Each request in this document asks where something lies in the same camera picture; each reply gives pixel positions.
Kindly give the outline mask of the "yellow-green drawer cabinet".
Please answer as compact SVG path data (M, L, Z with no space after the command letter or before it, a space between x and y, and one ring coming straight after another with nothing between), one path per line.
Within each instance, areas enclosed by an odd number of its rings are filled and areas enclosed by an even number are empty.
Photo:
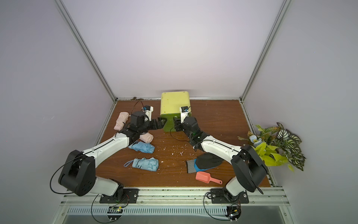
M167 119L163 127L164 132L170 132L175 126L173 118L180 119L181 108L185 106L191 106L188 91L163 92L161 94L160 118Z

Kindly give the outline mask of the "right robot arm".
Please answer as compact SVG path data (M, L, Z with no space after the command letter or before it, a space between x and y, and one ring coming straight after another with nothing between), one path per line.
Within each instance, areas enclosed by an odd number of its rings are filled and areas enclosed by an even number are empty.
M174 128L185 133L194 150L204 152L196 159L186 161L188 173L216 168L227 161L235 173L224 187L227 196L235 197L245 190L263 193L259 185L268 174L268 168L252 146L240 147L217 140L199 128L195 117L186 117L183 121L174 118Z

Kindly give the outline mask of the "pink umbrella near centre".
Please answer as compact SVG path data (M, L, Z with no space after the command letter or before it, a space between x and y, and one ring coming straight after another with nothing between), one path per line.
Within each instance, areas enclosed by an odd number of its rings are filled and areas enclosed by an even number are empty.
M144 133L140 135L139 139L144 143L151 143L154 139L154 136L150 133Z

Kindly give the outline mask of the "pink umbrella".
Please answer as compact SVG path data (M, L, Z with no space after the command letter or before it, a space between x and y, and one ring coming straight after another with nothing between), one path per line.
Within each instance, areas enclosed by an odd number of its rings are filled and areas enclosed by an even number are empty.
M126 122L128 121L130 115L128 112L121 112L116 120L114 130L120 131L124 128Z
M139 139L144 143L151 143L154 139L154 136L150 133L144 133L140 135Z

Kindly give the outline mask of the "pink umbrella far left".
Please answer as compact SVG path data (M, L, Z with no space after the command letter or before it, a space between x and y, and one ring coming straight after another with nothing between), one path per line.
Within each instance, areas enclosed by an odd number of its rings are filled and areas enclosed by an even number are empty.
M121 112L116 120L114 130L120 131L124 128L126 122L128 121L130 115L128 112Z

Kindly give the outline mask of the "light blue umbrella upper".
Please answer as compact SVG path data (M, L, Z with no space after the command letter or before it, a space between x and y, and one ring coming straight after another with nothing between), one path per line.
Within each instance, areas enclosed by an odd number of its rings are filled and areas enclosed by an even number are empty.
M136 141L133 144L129 145L128 148L133 149L137 152L152 154L155 150L155 147L150 143L144 143L142 141Z

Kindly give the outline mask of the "light blue umbrella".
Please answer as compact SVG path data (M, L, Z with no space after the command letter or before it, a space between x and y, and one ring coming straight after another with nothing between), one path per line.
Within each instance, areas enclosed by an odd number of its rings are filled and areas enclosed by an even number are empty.
M129 165L131 165L133 168L156 172L159 167L159 161L153 157L150 159L135 158L131 161L126 162L124 164L124 167L128 167Z
M152 154L155 150L155 147L150 143L144 143L142 141L136 141L133 144L129 145L128 148L133 149L137 152Z

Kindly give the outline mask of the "light blue umbrella lower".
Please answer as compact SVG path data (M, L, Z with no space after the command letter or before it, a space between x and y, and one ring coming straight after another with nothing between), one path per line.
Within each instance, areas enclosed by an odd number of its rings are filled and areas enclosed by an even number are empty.
M124 167L128 167L129 165L131 165L133 168L156 172L159 167L159 161L153 157L150 159L135 158L131 161L126 162L124 164Z

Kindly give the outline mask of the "black and blue work glove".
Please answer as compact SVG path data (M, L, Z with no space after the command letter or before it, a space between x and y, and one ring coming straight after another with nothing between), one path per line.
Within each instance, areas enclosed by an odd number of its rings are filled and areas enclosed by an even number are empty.
M186 161L187 172L197 173L216 168L222 164L224 160L212 153L204 153L196 159Z

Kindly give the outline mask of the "pink plastic scoop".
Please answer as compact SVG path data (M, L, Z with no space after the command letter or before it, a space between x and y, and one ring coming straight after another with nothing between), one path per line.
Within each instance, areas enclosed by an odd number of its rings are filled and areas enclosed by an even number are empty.
M216 179L211 177L211 175L207 172L204 171L198 171L196 173L195 179L204 183L210 183L210 182L214 182L217 184L222 184L222 180Z

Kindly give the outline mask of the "electronics board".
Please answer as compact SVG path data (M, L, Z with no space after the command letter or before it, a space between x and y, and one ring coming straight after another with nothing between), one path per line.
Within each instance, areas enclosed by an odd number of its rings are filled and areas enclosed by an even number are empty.
M230 206L227 206L227 217L230 222L238 221L238 219L241 217L241 206L237 203L231 204Z
M107 210L109 222L118 221L123 215L124 209L120 206L110 206Z

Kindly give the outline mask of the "right electronics board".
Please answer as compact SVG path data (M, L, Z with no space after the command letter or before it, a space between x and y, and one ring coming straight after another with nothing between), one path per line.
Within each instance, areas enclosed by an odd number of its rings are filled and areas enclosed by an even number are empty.
M227 217L230 222L238 221L238 219L241 217L241 206L237 203L231 204L230 206L227 206Z

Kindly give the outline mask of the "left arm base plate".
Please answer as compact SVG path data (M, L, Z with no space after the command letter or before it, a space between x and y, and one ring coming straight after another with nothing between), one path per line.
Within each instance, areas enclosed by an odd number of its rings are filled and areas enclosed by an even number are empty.
M131 204L136 203L139 196L139 189L136 188L124 188L119 189L113 196L101 195L99 203L108 203L108 204Z

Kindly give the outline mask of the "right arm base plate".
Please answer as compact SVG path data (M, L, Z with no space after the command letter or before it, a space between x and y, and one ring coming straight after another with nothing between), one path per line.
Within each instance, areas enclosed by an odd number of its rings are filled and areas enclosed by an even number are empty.
M246 191L242 191L237 196L233 196L228 192L228 190L224 188L211 189L209 194L207 195L207 198L209 198L213 204L249 203L249 198Z

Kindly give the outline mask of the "aluminium front rail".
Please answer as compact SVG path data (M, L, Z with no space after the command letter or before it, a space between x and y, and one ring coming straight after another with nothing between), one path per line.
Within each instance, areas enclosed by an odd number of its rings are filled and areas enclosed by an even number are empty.
M228 219L227 206L234 203L213 204L207 195L211 187L142 187L136 203L99 203L101 196L89 194L78 197L66 195L52 220L53 224L63 224L69 216L88 217L96 224L110 223L107 210L110 206L120 206L124 216L202 216L214 221ZM278 213L285 224L296 224L291 205L282 187L263 187L263 193L247 192L249 203L238 203L244 207L264 207Z

